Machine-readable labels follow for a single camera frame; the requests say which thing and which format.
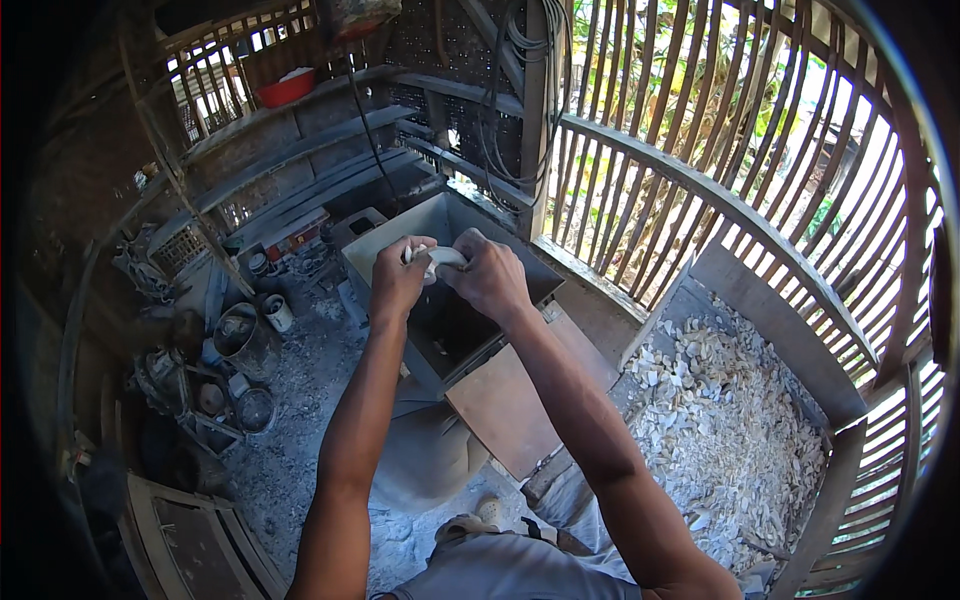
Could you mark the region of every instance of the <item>forearm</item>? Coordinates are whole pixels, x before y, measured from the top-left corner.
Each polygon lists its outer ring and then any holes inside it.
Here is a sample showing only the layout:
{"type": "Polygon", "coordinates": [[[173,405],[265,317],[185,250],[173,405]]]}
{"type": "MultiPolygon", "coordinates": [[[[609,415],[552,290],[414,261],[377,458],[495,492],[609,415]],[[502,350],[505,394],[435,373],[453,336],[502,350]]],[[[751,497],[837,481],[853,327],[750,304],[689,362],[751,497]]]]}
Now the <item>forearm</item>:
{"type": "Polygon", "coordinates": [[[531,306],[504,323],[547,416],[592,487],[644,471],[616,407],[531,306]]]}
{"type": "Polygon", "coordinates": [[[524,311],[506,322],[504,330],[550,422],[596,494],[613,542],[636,581],[657,588],[661,597],[671,591],[695,597],[704,582],[700,578],[706,578],[710,589],[716,589],[714,580],[729,580],[694,545],[616,407],[540,313],[524,311]]]}
{"type": "Polygon", "coordinates": [[[366,495],[387,437],[394,406],[406,321],[371,323],[370,338],[347,389],[333,411],[317,459],[318,489],[355,486],[366,495]]]}

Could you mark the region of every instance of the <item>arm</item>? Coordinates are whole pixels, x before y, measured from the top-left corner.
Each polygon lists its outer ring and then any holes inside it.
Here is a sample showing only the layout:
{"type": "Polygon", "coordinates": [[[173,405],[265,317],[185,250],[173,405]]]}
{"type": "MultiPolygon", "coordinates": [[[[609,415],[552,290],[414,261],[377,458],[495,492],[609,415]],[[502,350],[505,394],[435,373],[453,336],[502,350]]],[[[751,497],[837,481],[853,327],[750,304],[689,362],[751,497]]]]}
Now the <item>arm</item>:
{"type": "Polygon", "coordinates": [[[462,272],[442,266],[437,274],[503,329],[645,594],[742,598],[733,576],[693,543],[616,408],[530,303],[523,265],[513,251],[476,229],[466,231],[454,248],[469,264],[462,272]]]}
{"type": "Polygon", "coordinates": [[[317,459],[317,490],[300,535],[297,572],[287,598],[363,598],[370,561],[367,501],[387,437],[396,378],[407,338],[407,316],[430,264],[427,254],[403,265],[403,249],[436,246],[403,237],[373,265],[370,338],[337,404],[317,459]]]}

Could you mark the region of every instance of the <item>white container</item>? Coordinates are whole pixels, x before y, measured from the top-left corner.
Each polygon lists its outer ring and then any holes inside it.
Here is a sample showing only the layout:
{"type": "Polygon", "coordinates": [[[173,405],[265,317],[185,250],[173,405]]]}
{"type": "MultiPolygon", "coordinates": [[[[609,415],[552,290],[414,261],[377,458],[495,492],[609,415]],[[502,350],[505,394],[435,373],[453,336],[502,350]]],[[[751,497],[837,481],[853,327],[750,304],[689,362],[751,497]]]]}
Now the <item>white container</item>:
{"type": "Polygon", "coordinates": [[[250,380],[241,372],[231,377],[227,385],[230,388],[230,394],[235,398],[239,398],[250,390],[250,380]]]}
{"type": "Polygon", "coordinates": [[[290,305],[287,304],[287,300],[280,294],[268,296],[267,299],[263,301],[261,309],[267,321],[269,321],[277,331],[286,331],[294,322],[294,313],[290,310],[290,305]]]}

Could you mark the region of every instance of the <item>white powder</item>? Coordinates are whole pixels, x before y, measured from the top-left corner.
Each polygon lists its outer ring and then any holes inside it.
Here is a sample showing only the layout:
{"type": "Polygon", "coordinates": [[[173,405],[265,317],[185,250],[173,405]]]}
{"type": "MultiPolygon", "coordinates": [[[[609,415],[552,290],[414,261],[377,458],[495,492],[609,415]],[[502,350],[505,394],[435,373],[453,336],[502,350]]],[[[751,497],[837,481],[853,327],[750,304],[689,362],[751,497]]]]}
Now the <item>white powder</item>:
{"type": "Polygon", "coordinates": [[[313,70],[313,67],[312,67],[312,66],[299,66],[299,67],[297,67],[296,69],[294,69],[293,71],[290,71],[289,73],[287,73],[286,75],[284,75],[283,77],[281,77],[281,78],[280,78],[280,81],[277,82],[277,83],[278,83],[278,84],[282,84],[283,82],[285,82],[285,81],[287,81],[287,80],[291,80],[291,79],[293,79],[293,78],[295,78],[295,77],[299,77],[300,75],[302,75],[302,74],[304,74],[304,73],[309,73],[309,72],[312,71],[312,70],[313,70]]]}

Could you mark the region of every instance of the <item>shell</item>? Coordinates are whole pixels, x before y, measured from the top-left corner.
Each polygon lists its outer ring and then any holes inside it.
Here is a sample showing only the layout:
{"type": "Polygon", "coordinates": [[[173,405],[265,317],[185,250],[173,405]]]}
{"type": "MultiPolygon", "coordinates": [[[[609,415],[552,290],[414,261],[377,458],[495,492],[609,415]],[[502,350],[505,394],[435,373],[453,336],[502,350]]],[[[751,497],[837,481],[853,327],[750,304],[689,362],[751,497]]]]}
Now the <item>shell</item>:
{"type": "Polygon", "coordinates": [[[712,304],[723,318],[658,323],[675,334],[676,358],[638,351],[635,377],[656,393],[637,397],[647,403],[628,425],[694,542],[739,573],[768,558],[742,543],[741,531],[796,547],[827,457],[821,432],[794,409],[791,395],[815,406],[804,386],[752,323],[712,304]]]}

